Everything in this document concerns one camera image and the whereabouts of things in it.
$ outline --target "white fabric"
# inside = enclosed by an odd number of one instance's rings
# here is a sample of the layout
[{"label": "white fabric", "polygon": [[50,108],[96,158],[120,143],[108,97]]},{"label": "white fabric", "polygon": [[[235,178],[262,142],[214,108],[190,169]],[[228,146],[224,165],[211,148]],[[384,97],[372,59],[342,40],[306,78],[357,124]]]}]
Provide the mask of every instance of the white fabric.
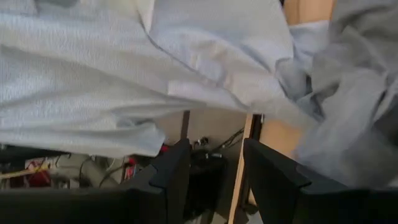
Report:
[{"label": "white fabric", "polygon": [[291,106],[273,76],[293,58],[278,0],[35,6],[0,11],[0,142],[154,156],[164,134],[148,119],[204,106],[277,116]]}]

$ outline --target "floor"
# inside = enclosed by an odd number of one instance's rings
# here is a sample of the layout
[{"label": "floor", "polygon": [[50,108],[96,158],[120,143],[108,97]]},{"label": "floor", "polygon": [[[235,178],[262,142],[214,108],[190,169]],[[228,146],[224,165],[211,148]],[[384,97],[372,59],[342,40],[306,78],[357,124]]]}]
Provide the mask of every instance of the floor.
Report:
[{"label": "floor", "polygon": [[[180,112],[156,120],[156,123],[167,135],[167,143],[173,144],[180,139],[182,116],[183,112]],[[245,119],[246,115],[244,113],[235,111],[211,108],[192,110],[188,126],[188,138],[191,141],[195,141],[206,136],[210,140],[209,148],[212,148],[218,146],[236,131],[243,128]],[[224,189],[221,191],[213,224],[225,223],[228,217],[240,147],[240,144],[237,144],[223,152],[228,159],[228,174]]]}]

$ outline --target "wrinkled cloth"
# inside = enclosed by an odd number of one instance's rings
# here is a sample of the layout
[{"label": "wrinkled cloth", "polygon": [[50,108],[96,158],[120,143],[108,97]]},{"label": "wrinkled cloth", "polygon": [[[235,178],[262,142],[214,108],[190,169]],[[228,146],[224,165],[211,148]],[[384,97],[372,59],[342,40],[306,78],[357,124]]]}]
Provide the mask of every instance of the wrinkled cloth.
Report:
[{"label": "wrinkled cloth", "polygon": [[154,156],[165,137],[152,118],[205,106],[313,123],[275,75],[294,58],[277,0],[8,0],[0,9],[4,144]]},{"label": "wrinkled cloth", "polygon": [[382,187],[398,174],[398,149],[372,128],[397,93],[397,22],[397,1],[336,1],[330,43],[306,82],[284,87],[319,122],[295,150],[301,164],[354,187]]}]

